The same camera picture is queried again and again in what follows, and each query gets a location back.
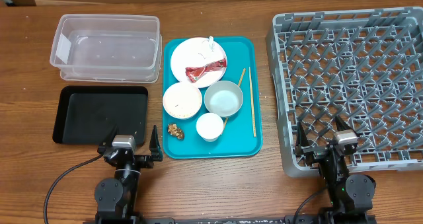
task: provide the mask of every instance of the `wooden chopstick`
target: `wooden chopstick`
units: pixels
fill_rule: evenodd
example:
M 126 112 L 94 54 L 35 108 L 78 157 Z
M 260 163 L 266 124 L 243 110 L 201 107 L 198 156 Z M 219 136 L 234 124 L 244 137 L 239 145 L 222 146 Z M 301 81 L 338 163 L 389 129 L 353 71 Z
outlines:
M 244 74 L 245 74 L 245 68 L 243 69 L 243 73 L 241 74 L 241 78 L 239 78 L 238 87 L 240 87 L 240 86 L 241 86 L 241 82 L 243 82 L 243 77 L 244 77 Z M 228 119 L 228 118 L 226 118 L 226 119 L 225 119 L 225 123 L 223 124 L 223 130 L 224 130 L 224 129 L 225 129 L 225 127 L 226 127 L 227 119 Z
M 251 67 L 249 67 L 250 74 L 250 96 L 251 96 L 251 116 L 252 116 L 252 133 L 256 137 L 256 118 L 254 116 L 254 99 L 252 97 L 252 83 L 251 83 Z

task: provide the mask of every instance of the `food wrapper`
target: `food wrapper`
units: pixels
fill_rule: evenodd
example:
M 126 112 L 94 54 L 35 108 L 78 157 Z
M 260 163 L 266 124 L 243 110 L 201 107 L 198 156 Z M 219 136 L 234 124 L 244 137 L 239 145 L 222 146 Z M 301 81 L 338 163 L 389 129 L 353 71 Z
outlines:
M 221 59 L 215 62 L 211 62 L 203 67 L 187 67 L 185 68 L 185 74 L 191 80 L 191 82 L 195 83 L 205 73 L 210 71 L 218 71 L 226 67 L 227 67 L 226 59 Z

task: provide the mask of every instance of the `food residue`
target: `food residue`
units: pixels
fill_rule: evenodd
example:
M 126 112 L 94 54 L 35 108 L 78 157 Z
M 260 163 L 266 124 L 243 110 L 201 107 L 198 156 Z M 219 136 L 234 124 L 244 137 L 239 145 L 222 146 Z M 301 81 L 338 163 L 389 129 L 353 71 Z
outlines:
M 169 124 L 167 126 L 167 132 L 170 135 L 175 136 L 179 140 L 183 140 L 184 137 L 185 137 L 184 132 L 182 131 L 182 129 L 178 128 L 178 126 L 176 124 Z

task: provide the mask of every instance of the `small white cup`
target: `small white cup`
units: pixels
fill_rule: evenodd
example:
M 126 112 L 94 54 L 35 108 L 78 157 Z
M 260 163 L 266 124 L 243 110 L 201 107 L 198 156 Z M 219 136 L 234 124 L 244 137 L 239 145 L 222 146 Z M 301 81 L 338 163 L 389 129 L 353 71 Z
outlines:
M 209 112 L 197 119 L 196 129 L 205 141 L 213 142 L 223 132 L 223 120 L 219 115 Z

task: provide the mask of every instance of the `black tray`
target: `black tray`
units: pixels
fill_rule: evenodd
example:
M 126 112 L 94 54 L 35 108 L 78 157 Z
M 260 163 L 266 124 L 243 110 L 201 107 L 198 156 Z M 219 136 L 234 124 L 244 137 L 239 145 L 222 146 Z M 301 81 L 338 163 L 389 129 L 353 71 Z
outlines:
M 98 145 L 118 126 L 119 135 L 145 139 L 148 91 L 142 86 L 67 86 L 60 93 L 53 141 Z

